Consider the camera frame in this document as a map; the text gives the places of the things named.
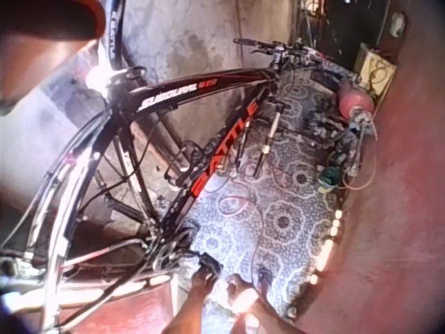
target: bicycle cable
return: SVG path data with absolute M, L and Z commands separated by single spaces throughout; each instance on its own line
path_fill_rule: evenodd
M 120 181 L 116 182 L 115 184 L 113 184 L 113 185 L 111 185 L 111 186 L 108 186 L 108 187 L 106 187 L 105 189 L 99 191 L 96 195 L 94 195 L 92 198 L 90 198 L 89 200 L 87 200 L 87 202 L 86 202 L 86 203 L 79 209 L 79 211 L 78 211 L 79 214 L 82 214 L 83 211 L 85 211 L 86 207 L 87 207 L 89 204 L 91 204 L 91 202 L 92 202 L 93 200 L 95 200 L 96 198 L 98 198 L 99 196 L 101 196 L 101 195 L 103 195 L 103 194 L 105 194 L 105 193 L 108 193 L 110 190 L 113 190 L 114 188 L 116 188 L 116 187 L 118 187 L 118 186 L 124 184 L 126 181 L 128 181 L 128 180 L 130 179 L 130 177 L 132 177 L 132 176 L 134 175 L 134 173 L 138 170 L 138 168 L 139 168 L 140 165 L 142 164 L 142 161 L 143 161 L 143 159 L 144 159 L 144 157 L 145 157 L 145 154 L 146 154 L 147 151 L 148 151 L 148 146 L 149 146 L 149 144 L 150 144 L 150 141 L 151 141 L 151 139 L 152 139 L 152 137 L 153 137 L 154 130 L 156 130 L 157 125 L 158 125 L 158 123 L 159 123 L 160 121 L 161 121 L 161 119 L 158 118 L 158 119 L 156 120 L 156 122 L 154 123 L 154 126 L 153 126 L 152 130 L 150 131 L 150 133 L 149 133 L 149 135 L 148 135 L 148 137 L 147 137 L 147 142 L 146 142 L 146 144 L 145 144 L 143 153 L 142 153 L 142 155 L 140 156 L 140 159 L 139 159 L 139 161 L 137 162 L 137 164 L 134 166 L 133 172 L 131 172 L 130 174 L 128 174 L 126 177 L 123 177 Z

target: red gas cylinder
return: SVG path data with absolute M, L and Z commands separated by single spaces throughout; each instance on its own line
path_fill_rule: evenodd
M 339 91 L 339 109 L 341 115 L 350 120 L 354 109 L 361 109 L 374 114 L 374 101 L 361 88 L 355 88 L 349 80 L 341 83 Z

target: printed brand logo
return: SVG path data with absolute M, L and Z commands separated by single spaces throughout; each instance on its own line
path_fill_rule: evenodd
M 216 171 L 216 168 L 220 161 L 225 155 L 227 155 L 232 144 L 238 138 L 239 134 L 243 131 L 248 118 L 252 117 L 257 109 L 258 104 L 257 101 L 254 100 L 247 107 L 248 116 L 245 119 L 239 118 L 235 125 L 230 129 L 226 137 L 222 140 L 221 145 L 216 150 L 214 156 L 211 158 L 209 168 L 196 179 L 195 183 L 193 183 L 193 186 L 191 187 L 191 192 L 193 196 L 195 196 L 195 198 L 197 198 L 200 192 L 204 189 L 207 181 L 209 181 L 209 178 Z
M 114 59 L 116 57 L 115 55 L 115 48 L 116 48 L 116 27 L 118 20 L 118 14 L 116 12 L 111 12 L 111 18 L 110 18 L 110 58 Z
M 168 92 L 158 94 L 156 96 L 149 97 L 148 99 L 143 100 L 142 104 L 140 105 L 138 111 L 141 111 L 145 108 L 148 108 L 149 106 L 152 106 L 156 103 L 171 99 L 172 97 L 180 96 L 185 93 L 193 92 L 194 90 L 197 90 L 197 84 L 193 83 L 188 86 L 184 86 L 181 88 L 177 88 L 174 90 L 169 90 Z

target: finger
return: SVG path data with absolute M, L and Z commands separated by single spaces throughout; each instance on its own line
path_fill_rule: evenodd
M 200 267 L 193 275 L 192 275 L 192 279 L 194 278 L 198 278 L 198 279 L 205 279 L 207 274 L 209 273 L 209 271 L 207 270 L 207 268 L 204 267 Z
M 212 274 L 212 276 L 210 276 L 210 277 L 207 279 L 206 286 L 207 286 L 207 287 L 212 287 L 212 288 L 213 288 L 213 286 L 216 284 L 216 281 L 217 281 L 217 280 L 218 280 L 217 275 Z
M 227 287 L 227 294 L 229 295 L 230 299 L 233 299 L 236 296 L 236 287 L 233 284 L 229 284 Z
M 238 287 L 243 282 L 243 279 L 241 278 L 241 276 L 239 274 L 233 273 L 232 275 L 227 277 L 227 282 L 234 284 L 235 286 Z

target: green container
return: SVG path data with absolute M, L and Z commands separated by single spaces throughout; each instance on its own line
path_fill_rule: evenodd
M 340 184 L 341 173 L 335 167 L 326 167 L 318 176 L 317 191 L 329 193 Z

